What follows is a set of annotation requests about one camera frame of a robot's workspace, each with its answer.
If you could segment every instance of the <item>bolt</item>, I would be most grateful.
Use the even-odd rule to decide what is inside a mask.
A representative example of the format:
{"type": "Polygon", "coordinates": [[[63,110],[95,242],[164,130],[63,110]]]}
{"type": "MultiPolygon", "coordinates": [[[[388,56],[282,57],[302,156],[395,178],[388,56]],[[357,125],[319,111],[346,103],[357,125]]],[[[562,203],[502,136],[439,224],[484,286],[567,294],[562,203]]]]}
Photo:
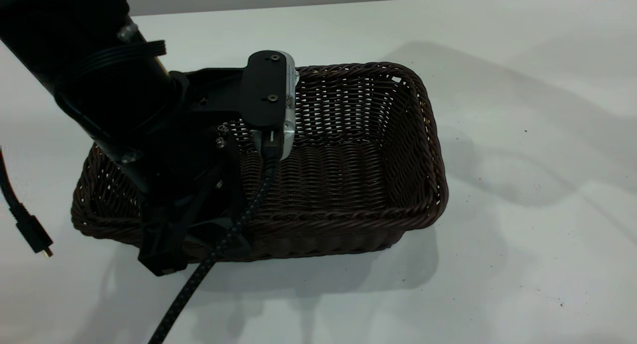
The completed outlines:
{"type": "Polygon", "coordinates": [[[217,126],[216,131],[217,131],[217,132],[219,133],[219,135],[221,135],[221,136],[226,136],[226,135],[228,135],[228,132],[229,132],[228,128],[227,128],[225,125],[219,125],[219,126],[217,126]]]}
{"type": "Polygon", "coordinates": [[[225,147],[225,140],[223,139],[223,137],[217,137],[216,138],[216,147],[219,149],[223,149],[225,147]]]}
{"type": "Polygon", "coordinates": [[[137,24],[129,23],[121,27],[121,29],[117,33],[117,37],[121,41],[128,43],[130,42],[130,40],[132,40],[132,36],[134,36],[135,33],[137,33],[138,31],[139,31],[139,27],[137,26],[137,24]]]}

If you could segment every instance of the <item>tabletop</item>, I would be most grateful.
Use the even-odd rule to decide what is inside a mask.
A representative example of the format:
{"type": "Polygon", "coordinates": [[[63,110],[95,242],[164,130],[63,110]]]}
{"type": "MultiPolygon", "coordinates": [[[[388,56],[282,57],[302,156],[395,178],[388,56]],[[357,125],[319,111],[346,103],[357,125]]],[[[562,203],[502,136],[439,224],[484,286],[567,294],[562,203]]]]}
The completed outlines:
{"type": "MultiPolygon", "coordinates": [[[[151,15],[166,68],[393,61],[427,86],[443,217],[360,255],[219,264],[167,343],[630,344],[637,338],[637,0],[403,0],[151,15]]],[[[55,241],[0,206],[0,342],[146,342],[192,273],[70,219],[91,140],[0,47],[0,142],[55,241]]]]}

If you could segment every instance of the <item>woven basket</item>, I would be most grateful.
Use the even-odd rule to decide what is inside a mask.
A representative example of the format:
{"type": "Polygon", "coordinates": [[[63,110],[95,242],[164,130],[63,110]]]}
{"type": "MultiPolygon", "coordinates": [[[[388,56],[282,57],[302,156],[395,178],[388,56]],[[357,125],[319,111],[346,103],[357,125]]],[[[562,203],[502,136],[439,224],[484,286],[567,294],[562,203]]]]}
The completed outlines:
{"type": "MultiPolygon", "coordinates": [[[[361,253],[427,228],[448,199],[444,165],[427,92],[393,63],[299,69],[297,133],[268,198],[249,226],[253,255],[239,260],[361,253]]],[[[261,158],[241,123],[248,197],[261,158]]],[[[136,188],[97,146],[73,195],[73,225],[84,235],[141,245],[136,188]]],[[[191,262],[208,249],[184,242],[191,262]]]]}

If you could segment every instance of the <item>brown wicker basket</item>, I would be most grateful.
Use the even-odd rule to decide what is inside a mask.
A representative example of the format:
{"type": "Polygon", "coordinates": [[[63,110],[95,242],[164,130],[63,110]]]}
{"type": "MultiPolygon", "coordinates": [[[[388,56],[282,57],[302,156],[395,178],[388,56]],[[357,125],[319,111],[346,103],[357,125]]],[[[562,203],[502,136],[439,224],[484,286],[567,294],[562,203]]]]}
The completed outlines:
{"type": "MultiPolygon", "coordinates": [[[[448,199],[431,105],[421,79],[393,63],[300,68],[297,134],[268,198],[249,226],[253,256],[241,260],[361,253],[427,228],[448,199]]],[[[261,158],[242,124],[248,197],[261,158]]],[[[97,146],[73,194],[84,235],[141,245],[136,188],[97,146]]],[[[191,262],[208,249],[184,243],[191,262]]]]}

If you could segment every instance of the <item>black cable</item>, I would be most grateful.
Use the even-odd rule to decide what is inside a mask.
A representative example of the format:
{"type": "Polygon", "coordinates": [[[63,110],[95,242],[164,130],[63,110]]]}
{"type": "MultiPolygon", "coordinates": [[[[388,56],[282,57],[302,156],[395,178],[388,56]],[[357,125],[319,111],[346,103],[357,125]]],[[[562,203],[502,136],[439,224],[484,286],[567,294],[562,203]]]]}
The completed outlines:
{"type": "Polygon", "coordinates": [[[38,219],[32,216],[24,205],[18,201],[18,197],[16,197],[11,187],[9,175],[4,164],[4,156],[2,156],[2,146],[0,146],[0,187],[2,187],[2,195],[6,203],[9,204],[9,210],[17,221],[16,226],[22,233],[22,237],[31,246],[31,249],[35,253],[43,251],[46,256],[52,256],[53,253],[49,249],[51,244],[53,244],[51,237],[48,236],[38,219]]]}
{"type": "Polygon", "coordinates": [[[2,156],[2,146],[0,146],[0,187],[2,187],[2,195],[4,195],[4,199],[9,204],[10,209],[22,206],[9,182],[9,175],[6,173],[4,157],[2,156]]]}
{"type": "Polygon", "coordinates": [[[266,198],[266,195],[274,182],[275,176],[277,175],[279,157],[280,155],[278,155],[278,157],[270,156],[264,161],[263,178],[261,179],[261,187],[259,187],[259,191],[254,195],[252,201],[250,201],[248,206],[246,206],[245,210],[243,210],[239,219],[237,219],[234,225],[228,230],[225,238],[216,243],[214,251],[211,251],[210,254],[200,263],[197,269],[195,269],[193,275],[191,275],[177,295],[177,298],[173,301],[173,304],[170,308],[168,308],[168,312],[166,312],[164,318],[157,326],[157,329],[150,338],[148,344],[161,344],[164,342],[168,332],[173,327],[173,324],[175,324],[177,317],[179,317],[182,310],[184,310],[184,307],[193,296],[195,290],[197,290],[198,286],[201,284],[201,281],[203,281],[203,278],[207,275],[210,269],[212,269],[214,263],[223,256],[225,251],[228,249],[228,244],[230,244],[230,242],[236,239],[237,236],[243,232],[250,219],[255,215],[258,208],[261,207],[261,204],[266,198]]]}

